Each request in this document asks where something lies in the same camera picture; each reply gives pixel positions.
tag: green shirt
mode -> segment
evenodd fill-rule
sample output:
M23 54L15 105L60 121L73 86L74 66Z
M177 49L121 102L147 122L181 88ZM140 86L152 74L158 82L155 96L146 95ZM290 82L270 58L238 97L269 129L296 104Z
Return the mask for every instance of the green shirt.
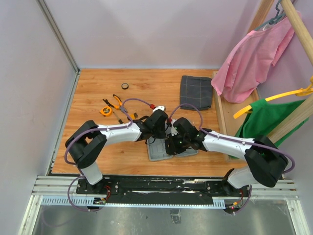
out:
M265 99L260 99L251 104L252 113L247 114L244 123L236 133L236 137L255 138L267 136L279 123L291 114L304 100L283 103L269 104ZM275 143L279 146L293 132L299 129L308 119L300 123L288 134Z

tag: clothing rack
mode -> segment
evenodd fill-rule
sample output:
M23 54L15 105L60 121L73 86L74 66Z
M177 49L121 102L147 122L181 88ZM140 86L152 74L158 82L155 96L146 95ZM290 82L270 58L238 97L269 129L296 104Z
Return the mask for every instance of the clothing rack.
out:
M256 12L256 15L250 25L248 33L260 26L265 21L265 18L268 15L268 12L273 3L274 0L261 1L258 11ZM286 13L286 16L288 17L297 37L299 38L299 41L301 42L302 47L305 50L311 64L313 65L313 39L310 33L298 15L291 0L281 0L280 4L284 9L284 12ZM214 92L214 97L217 107L220 132L226 135L235 135L246 118L245 115L242 115L238 119L234 119L233 114L241 108L259 99L259 95L256 89L243 103L240 104L229 103L223 97L217 96L216 92ZM285 120L283 120L274 130L272 130L268 134L268 137L272 142L278 141L312 114L313 95L310 95L297 109L295 109L287 118L285 118ZM230 159L227 155L225 155L225 158L227 161L232 161L232 159Z

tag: wall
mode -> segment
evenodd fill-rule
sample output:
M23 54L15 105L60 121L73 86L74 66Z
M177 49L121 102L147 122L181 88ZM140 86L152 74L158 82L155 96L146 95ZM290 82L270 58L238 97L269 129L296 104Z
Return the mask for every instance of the wall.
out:
M82 68L218 68L260 0L46 0Z
M2 1L0 32L0 227L15 235L51 160L74 72L36 1Z
M313 2L299 0L296 9L302 13L302 19L311 35L313 35ZM278 64L271 68L266 83L258 87L260 96L265 98L274 94L306 88L313 75L313 67L307 58L297 36L295 35L290 45L284 52ZM287 96L275 102L288 102L306 97ZM312 203L312 178L313 178L313 117L298 131L284 141L280 148L289 152L296 160L294 171L287 175L296 183L306 219L313 232L313 203Z

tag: gray towel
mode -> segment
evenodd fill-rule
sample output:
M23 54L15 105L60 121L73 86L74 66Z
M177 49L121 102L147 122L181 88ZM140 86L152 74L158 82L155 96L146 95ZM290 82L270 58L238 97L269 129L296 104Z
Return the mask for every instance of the gray towel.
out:
M212 106L213 88L209 77L182 76L180 83L180 104L188 103L199 110L209 109ZM194 110L183 105L181 109Z

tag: wooden rod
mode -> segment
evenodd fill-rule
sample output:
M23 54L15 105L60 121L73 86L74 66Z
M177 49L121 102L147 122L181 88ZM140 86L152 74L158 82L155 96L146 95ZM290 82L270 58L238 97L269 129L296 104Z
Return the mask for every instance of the wooden rod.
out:
M281 5L297 34L306 54L313 65L313 39L304 26L299 14L295 10L290 0L281 0ZM307 98L297 109L295 109L285 120L283 120L268 137L272 142L280 140L283 136L289 133L293 128L307 119L313 114L313 95Z
M313 39L301 20L299 14L295 10L290 0L281 0L282 5L296 35L298 36L308 58L313 65Z
M262 0L261 1L259 9L254 16L254 19L250 25L248 33L256 29L257 27L259 27L261 24L263 24L266 16L268 15L270 8L273 5L273 2L274 0Z

